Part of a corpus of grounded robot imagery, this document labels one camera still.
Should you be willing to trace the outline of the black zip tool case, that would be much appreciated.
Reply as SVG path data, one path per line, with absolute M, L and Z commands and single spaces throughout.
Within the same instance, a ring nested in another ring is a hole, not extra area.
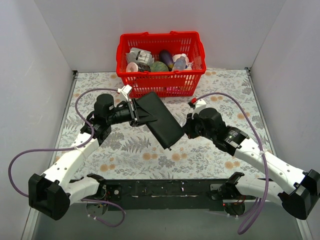
M 181 137 L 184 130 L 155 92 L 138 99 L 138 104 L 154 115 L 157 120 L 145 124 L 163 149 L 170 149 Z

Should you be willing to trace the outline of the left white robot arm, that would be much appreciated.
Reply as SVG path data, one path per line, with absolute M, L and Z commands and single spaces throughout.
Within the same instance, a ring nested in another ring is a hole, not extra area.
M 28 203 L 31 208 L 59 220 L 75 202 L 85 200 L 98 203 L 106 200 L 109 190 L 102 176 L 88 174 L 76 181 L 72 181 L 72 177 L 110 135 L 112 125 L 138 121 L 137 107 L 129 97 L 131 91 L 130 85 L 116 90 L 122 99 L 118 106 L 114 105 L 110 94 L 97 97 L 94 110 L 81 118 L 84 126 L 73 145 L 64 149 L 61 158 L 41 175 L 35 173 L 28 180 Z

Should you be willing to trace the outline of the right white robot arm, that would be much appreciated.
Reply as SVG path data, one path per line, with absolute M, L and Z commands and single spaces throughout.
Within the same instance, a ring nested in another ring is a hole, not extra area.
M 244 161 L 265 174 L 253 178 L 235 172 L 212 191 L 216 199 L 237 199 L 240 196 L 262 198 L 281 205 L 293 217 L 306 220 L 320 199 L 320 174 L 304 171 L 279 159 L 240 129 L 227 126 L 216 109 L 207 107 L 203 99 L 192 99 L 193 109 L 186 118 L 183 130 L 189 139 L 204 137 L 220 151 Z

